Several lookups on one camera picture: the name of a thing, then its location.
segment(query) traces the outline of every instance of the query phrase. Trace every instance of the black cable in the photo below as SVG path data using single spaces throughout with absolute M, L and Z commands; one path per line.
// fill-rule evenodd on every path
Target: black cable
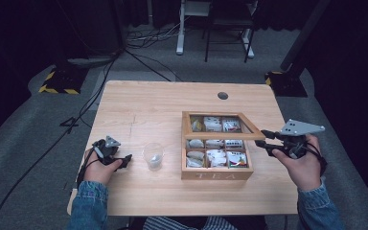
M 112 61 L 114 56 L 115 55 L 112 55 L 111 57 L 105 60 L 97 60 L 97 61 L 89 61 L 87 63 L 73 63 L 73 64 L 76 65 L 80 69 L 96 68 L 96 67 L 100 67 L 100 66 L 109 64 Z
M 170 38 L 172 38 L 173 36 L 176 36 L 178 34 L 172 34 L 172 35 L 168 35 L 169 33 L 173 32 L 175 33 L 179 28 L 178 28 L 179 24 L 173 26 L 170 29 L 165 29 L 167 30 L 164 34 L 161 34 L 161 30 L 158 31 L 158 33 L 156 34 L 151 34 L 148 33 L 148 35 L 144 35 L 141 37 L 137 37 L 137 38 L 132 38 L 132 39 L 136 39 L 137 41 L 139 41 L 141 38 L 143 38 L 143 42 L 141 45 L 135 45 L 135 44 L 131 44 L 128 43 L 127 47 L 131 48 L 131 49 L 142 49 L 142 48 L 148 48 L 151 45 L 153 45 L 154 43 L 156 43 L 157 41 L 165 41 L 168 40 Z
M 287 230 L 288 229 L 288 216 L 285 215 L 285 226 L 283 228 L 284 230 Z
M 313 144 L 311 144 L 310 142 L 307 142 L 307 145 L 309 145 L 309 146 L 313 147 L 313 148 L 315 149 L 316 153 L 317 153 L 319 156 L 321 156 L 321 152 L 320 152 L 320 151 L 319 151 L 319 149 L 317 149 Z
M 133 58 L 137 59 L 140 63 L 142 63 L 143 65 L 145 65 L 146 67 L 148 67 L 152 72 L 154 72 L 155 74 L 157 74 L 158 76 L 162 77 L 163 79 L 167 80 L 167 81 L 171 81 L 170 79 L 166 78 L 165 76 L 163 76 L 162 74 L 160 74 L 159 72 L 157 72 L 156 70 L 154 70 L 153 68 L 151 68 L 150 66 L 146 65 L 145 62 L 143 62 L 141 59 L 139 59 L 137 56 L 135 56 L 133 53 L 129 52 L 128 50 L 125 50 L 128 54 L 130 54 Z
M 117 59 L 117 57 L 115 57 L 113 60 L 112 60 L 112 62 L 111 62 L 111 64 L 109 65 L 109 68 L 108 68 L 108 70 L 107 70 L 107 72 L 106 72 L 106 76 L 105 76 L 105 78 L 104 78 L 104 81 L 106 80 L 106 78 L 107 78 L 107 75 L 109 74 L 109 70 L 110 70 L 110 68 L 112 67 L 112 65 L 113 65 L 113 63 L 115 62 L 115 60 Z M 6 202 L 6 200 L 8 199 L 8 197 L 11 195 L 11 193 L 14 191 L 14 189 L 17 187 L 17 185 L 26 177 L 26 175 L 56 146 L 56 144 L 58 144 L 58 142 L 65 136 L 65 134 L 67 134 L 68 133 L 68 131 L 74 126 L 74 124 L 81 118 L 81 116 L 86 112 L 86 111 L 88 111 L 88 109 L 89 109 L 89 107 L 91 107 L 91 105 L 93 104 L 93 102 L 95 102 L 95 100 L 94 101 L 92 101 L 92 103 L 88 106 L 88 107 L 86 107 L 85 109 L 84 109 L 84 111 L 83 111 L 83 113 L 82 114 L 80 114 L 80 116 L 77 118 L 77 119 L 75 119 L 73 122 L 72 122 L 72 124 L 56 139 L 56 141 L 53 143 L 53 145 L 51 145 L 31 166 L 30 166 L 30 168 L 28 168 L 27 170 L 26 170 L 26 172 L 24 172 L 23 173 L 23 175 L 14 183 L 14 185 L 11 187 L 11 189 L 8 191 L 8 193 L 5 195 L 5 197 L 4 197 L 4 199 L 1 201 L 1 203 L 0 203 L 0 211 L 1 211 L 1 209 L 2 209 L 2 207 L 4 206 L 4 204 L 5 204 L 5 202 Z
M 100 161 L 100 160 L 99 159 L 96 159 L 94 161 L 91 161 L 87 166 L 85 166 L 85 168 L 88 168 L 92 163 L 97 162 L 97 161 Z
M 318 159 L 322 157 L 321 154 L 319 153 L 319 150 L 316 149 L 315 146 L 313 146 L 311 143 L 307 143 L 307 145 L 310 145 L 311 147 L 314 147 L 315 150 L 312 150 L 312 149 L 306 148 L 306 147 L 301 147 L 301 149 L 309 151 L 310 153 L 314 154 L 316 156 L 316 158 L 318 158 Z
M 145 39 L 146 37 L 150 37 L 153 35 L 167 35 L 173 28 L 159 30 L 158 34 L 151 34 L 154 30 L 142 30 L 142 31 L 130 31 L 127 34 L 127 41 L 138 41 L 141 39 Z M 143 32 L 150 31 L 147 35 L 144 35 Z
M 80 34 L 78 33 L 77 29 L 74 27 L 73 22 L 71 21 L 70 17 L 67 15 L 67 13 L 65 12 L 64 7 L 62 7 L 62 5 L 59 3 L 58 0 L 56 0 L 58 7 L 61 9 L 61 12 L 64 14 L 65 18 L 67 19 L 68 23 L 70 24 L 71 28 L 74 31 L 74 34 L 77 36 L 77 38 L 80 40 L 80 42 L 82 42 L 82 44 L 90 51 L 92 51 L 93 53 L 97 54 L 97 55 L 107 55 L 107 56 L 113 56 L 115 55 L 115 53 L 117 53 L 118 51 L 115 51 L 115 53 L 103 53 L 100 51 L 100 49 L 93 49 L 91 48 L 89 45 L 87 45 L 85 43 L 85 41 L 82 39 L 82 37 L 80 36 Z
M 137 57 L 141 57 L 141 58 L 147 58 L 147 59 L 150 59 L 152 61 L 155 61 L 157 63 L 159 63 L 161 66 L 165 67 L 166 69 L 168 69 L 170 72 L 172 72 L 172 74 L 175 75 L 176 78 L 178 78 L 180 81 L 183 81 L 179 76 L 177 76 L 177 74 L 172 70 L 170 69 L 168 66 L 166 66 L 165 64 L 161 63 L 160 61 L 156 60 L 156 59 L 153 59 L 153 58 L 150 58 L 150 57 L 146 57 L 146 56 L 141 56 L 141 55 L 136 55 L 136 54 L 133 54 Z
M 82 111 L 84 110 L 84 108 L 89 104 L 89 102 L 91 102 L 91 100 L 93 100 L 93 98 L 94 97 L 96 97 L 96 99 L 98 98 L 98 96 L 97 95 L 99 95 L 100 94 L 100 92 L 103 90 L 103 88 L 104 88 L 104 84 L 106 83 L 106 79 L 107 79 L 107 73 L 105 72 L 105 69 L 106 69 L 106 67 L 107 67 L 107 65 L 103 68 L 103 75 L 104 75 L 104 77 L 103 77 L 103 82 L 101 83 L 101 85 L 100 85 L 100 87 L 98 88 L 98 90 L 97 90 L 97 92 L 95 92 L 92 96 L 91 96 L 91 98 L 82 106 L 82 108 L 81 108 L 81 110 L 80 110 L 80 119 L 81 119 L 81 121 L 84 123 L 84 124 L 86 124 L 88 127 L 92 127 L 91 125 L 89 125 L 88 123 L 86 123 L 83 119 L 82 119 Z
M 91 162 L 91 163 L 89 163 L 88 165 L 87 165 L 87 163 L 88 163 L 88 160 L 89 160 L 89 158 L 91 157 L 91 155 L 92 155 L 92 152 L 94 152 L 94 148 L 91 148 L 91 150 L 88 152 L 88 155 L 85 157 L 85 159 L 84 159 L 84 161 L 83 161 L 83 164 L 81 165 L 81 167 L 80 167 L 80 170 L 79 170 L 79 174 L 78 174 L 78 176 L 77 176 L 77 189 L 80 187 L 80 184 L 82 183 L 82 181 L 83 181 L 83 178 L 84 178 L 84 176 L 85 176 L 85 171 L 86 171 L 86 168 L 88 168 L 88 166 L 90 166 L 92 163 L 94 163 L 95 161 L 93 161 L 93 162 Z

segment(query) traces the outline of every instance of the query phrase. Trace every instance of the clear plastic cup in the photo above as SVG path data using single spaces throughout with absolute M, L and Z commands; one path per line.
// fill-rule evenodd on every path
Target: clear plastic cup
M 148 143 L 143 148 L 143 158 L 150 171 L 158 171 L 162 167 L 162 161 L 164 156 L 163 147 L 159 143 Z

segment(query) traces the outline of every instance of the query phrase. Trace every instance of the person's right hand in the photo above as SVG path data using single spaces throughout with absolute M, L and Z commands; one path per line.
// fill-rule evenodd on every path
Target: person's right hand
M 319 150 L 318 138 L 310 134 L 306 136 L 308 142 Z M 274 149 L 272 153 L 286 166 L 289 177 L 300 190 L 310 191 L 321 185 L 321 165 L 314 154 L 307 152 L 306 155 L 299 159 L 291 159 L 278 149 Z

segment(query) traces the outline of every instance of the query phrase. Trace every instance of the denim jacket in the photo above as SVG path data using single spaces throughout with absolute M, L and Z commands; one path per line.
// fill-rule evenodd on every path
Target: denim jacket
M 73 201 L 67 229 L 106 229 L 108 190 L 105 185 L 82 181 Z M 344 229 L 334 203 L 328 197 L 325 184 L 312 191 L 298 190 L 298 229 Z

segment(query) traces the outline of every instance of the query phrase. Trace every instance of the desk leg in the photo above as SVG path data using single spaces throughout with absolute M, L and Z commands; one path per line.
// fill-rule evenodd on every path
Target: desk leg
M 241 40 L 243 41 L 244 50 L 247 50 L 247 44 L 249 43 L 249 34 L 250 34 L 250 30 L 247 29 L 243 33 L 243 36 L 241 37 Z M 254 58 L 255 57 L 255 54 L 253 53 L 252 47 L 250 47 L 249 54 L 247 54 L 247 57 L 248 58 Z
M 181 0 L 180 30 L 178 32 L 177 50 L 175 51 L 178 55 L 183 55 L 184 53 L 184 15 L 185 15 L 185 0 Z

